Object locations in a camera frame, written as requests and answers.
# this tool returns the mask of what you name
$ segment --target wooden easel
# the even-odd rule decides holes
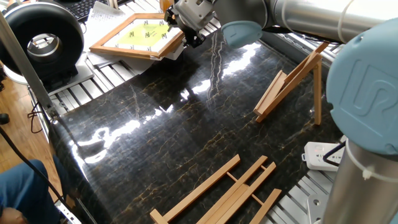
[[[313,70],[315,124],[321,124],[322,119],[322,56],[320,55],[329,43],[322,43],[292,72],[286,75],[282,70],[276,75],[261,100],[254,109],[260,123],[307,74]]]
[[[169,222],[195,201],[201,194],[205,193],[213,184],[220,180],[225,174],[230,176],[235,184],[206,212],[197,224],[223,224],[226,223],[233,214],[240,208],[249,198],[254,198],[261,204],[261,208],[256,213],[250,224],[258,224],[266,213],[271,209],[278,198],[281,190],[274,189],[265,202],[258,199],[253,193],[265,181],[268,175],[276,168],[273,162],[269,167],[265,168],[262,164],[266,161],[266,156],[261,156],[239,179],[236,179],[229,171],[240,161],[239,155],[233,157],[222,168],[216,171],[211,177],[205,180],[174,208],[162,216],[156,209],[151,211],[150,217],[156,224],[169,224]],[[250,185],[245,182],[259,169],[263,169],[262,174]]]

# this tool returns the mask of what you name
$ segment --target light blue joint cap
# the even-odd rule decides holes
[[[261,26],[253,21],[234,21],[222,26],[224,38],[233,49],[252,44],[262,37]]]
[[[340,130],[368,151],[398,155],[398,19],[349,41],[331,65],[326,96]]]

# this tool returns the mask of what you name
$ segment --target wooden frame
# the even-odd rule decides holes
[[[307,56],[292,72],[286,75],[282,70],[276,75],[267,91],[264,93],[253,112],[258,115],[256,121],[261,122],[307,74],[313,70],[314,74],[314,105],[315,124],[322,120],[322,56],[320,55],[329,43],[320,44]]]
[[[174,0],[160,0],[160,9],[163,12],[166,12],[166,10],[174,3]]]
[[[256,213],[256,216],[251,221],[251,224],[258,224],[281,193],[281,190],[275,189],[264,203],[253,194],[254,191],[265,181],[269,174],[276,168],[274,162],[269,167],[265,168],[262,164],[266,161],[266,159],[266,156],[261,156],[257,162],[255,162],[253,166],[251,166],[242,175],[241,178],[236,179],[234,176],[232,176],[232,174],[229,173],[229,170],[231,170],[240,161],[239,155],[237,155],[222,168],[216,171],[211,177],[205,180],[195,190],[193,190],[181,202],[174,206],[174,208],[167,212],[166,215],[162,216],[156,209],[154,209],[151,211],[150,217],[153,219],[153,221],[155,221],[156,224],[168,224],[201,194],[203,194],[213,184],[220,180],[222,176],[227,174],[235,181],[235,184],[206,212],[206,214],[197,222],[197,224],[226,223],[249,197],[254,198],[261,204],[260,210]],[[258,170],[258,168],[264,170],[262,174],[253,182],[253,184],[250,186],[246,185],[245,182]]]
[[[101,40],[90,47],[92,52],[120,55],[126,57],[136,57],[151,59],[151,57],[162,58],[168,53],[176,49],[184,38],[184,33],[180,31],[175,37],[173,37],[159,52],[151,52],[145,50],[133,50],[133,49],[119,49],[114,47],[105,47],[104,44],[107,43],[112,37],[122,31],[127,27],[132,21],[136,19],[164,19],[164,14],[162,13],[135,13],[122,24],[118,25],[110,33],[106,34]]]

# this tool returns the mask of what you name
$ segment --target marble tabletop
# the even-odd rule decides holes
[[[50,140],[97,223],[153,223],[154,208],[164,215],[237,154],[236,178],[262,155],[276,163],[255,192],[264,201],[274,188],[286,194],[308,171],[307,142],[341,137],[324,98],[322,125],[313,123],[311,75],[255,121],[252,111],[277,72],[296,65],[260,42],[233,50],[216,32],[178,60],[157,62],[62,115]],[[222,178],[172,223],[195,223],[233,183]],[[229,223],[249,223],[258,209],[249,198]]]

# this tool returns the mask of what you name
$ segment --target black power cord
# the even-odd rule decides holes
[[[41,173],[41,171],[39,171],[35,166],[33,166],[33,164],[28,159],[26,159],[26,157],[18,150],[16,145],[13,143],[13,141],[11,141],[10,137],[7,135],[7,133],[3,130],[2,127],[0,127],[0,134],[7,141],[8,145],[11,146],[11,149],[20,157],[20,159],[22,159],[50,187],[50,189],[57,196],[58,200],[62,202],[64,206],[66,206],[69,209],[69,211],[71,211],[71,208],[67,205],[66,201],[61,197],[61,195],[51,184],[48,178],[46,178],[45,175]]]
[[[337,151],[339,151],[340,149],[342,149],[343,147],[345,147],[346,146],[346,141],[344,141],[343,143],[341,143],[341,144],[339,144],[338,146],[336,146],[334,149],[332,149],[331,151],[329,151],[328,153],[326,153],[324,156],[323,156],[323,161],[324,162],[326,162],[326,163],[329,163],[330,165],[333,165],[333,166],[339,166],[339,164],[337,163],[337,162],[333,162],[333,161],[331,161],[331,160],[329,160],[328,158],[331,156],[331,155],[333,155],[334,153],[336,153]]]
[[[28,118],[31,118],[31,120],[30,120],[30,131],[31,131],[33,134],[37,134],[37,133],[39,133],[39,132],[41,132],[41,131],[43,130],[43,128],[42,128],[42,129],[40,129],[40,130],[38,130],[38,131],[33,131],[33,120],[35,119],[36,116],[38,116],[39,113],[41,113],[41,111],[39,111],[39,112],[36,112],[36,111],[35,111],[35,109],[36,109],[36,107],[37,107],[38,104],[39,104],[39,102],[37,102],[37,103],[35,104],[35,106],[33,107],[32,111],[31,111],[29,114],[27,114],[27,117],[28,117]]]

